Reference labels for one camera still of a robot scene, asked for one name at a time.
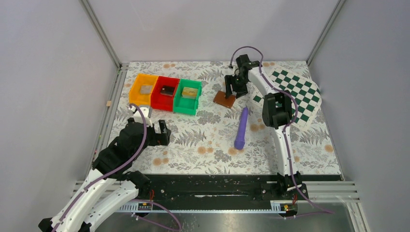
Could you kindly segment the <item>brown leather card holder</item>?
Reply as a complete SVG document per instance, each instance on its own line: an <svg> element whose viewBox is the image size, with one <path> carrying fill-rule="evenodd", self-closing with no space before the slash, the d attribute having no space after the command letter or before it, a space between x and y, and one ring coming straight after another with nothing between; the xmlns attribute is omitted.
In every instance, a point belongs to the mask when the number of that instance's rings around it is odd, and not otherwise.
<svg viewBox="0 0 410 232"><path fill-rule="evenodd" d="M236 100L236 95L230 95L226 98L226 93L223 91L218 91L213 99L213 102L224 106L226 108L232 108L234 102Z"/></svg>

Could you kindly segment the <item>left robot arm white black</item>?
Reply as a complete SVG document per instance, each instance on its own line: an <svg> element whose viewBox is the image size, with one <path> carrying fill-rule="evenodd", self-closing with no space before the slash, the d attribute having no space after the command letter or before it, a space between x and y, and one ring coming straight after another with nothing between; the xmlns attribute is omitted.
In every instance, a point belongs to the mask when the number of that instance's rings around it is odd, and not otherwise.
<svg viewBox="0 0 410 232"><path fill-rule="evenodd" d="M152 196L149 178L127 170L148 146L169 145L171 130L159 120L156 132L148 108L133 106L132 111L119 135L100 151L76 194L57 215L41 220L41 231L93 232L126 202Z"/></svg>

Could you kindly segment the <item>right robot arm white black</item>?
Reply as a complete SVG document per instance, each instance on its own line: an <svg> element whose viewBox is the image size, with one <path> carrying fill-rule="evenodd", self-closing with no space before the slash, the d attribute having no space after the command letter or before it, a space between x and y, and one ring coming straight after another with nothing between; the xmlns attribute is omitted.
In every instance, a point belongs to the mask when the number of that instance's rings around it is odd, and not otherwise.
<svg viewBox="0 0 410 232"><path fill-rule="evenodd" d="M263 95L262 119L267 127L274 129L275 150L279 157L277 192L281 198L289 199L299 194L308 200L307 190L302 182L299 171L294 167L294 157L290 144L290 125L295 121L297 113L292 112L295 99L288 91L281 90L274 82L267 78L262 70L260 61L251 61L248 55L236 58L236 65L229 67L234 71L225 76L225 92L223 97L228 99L235 92L236 97L248 93L247 84L253 83Z"/></svg>

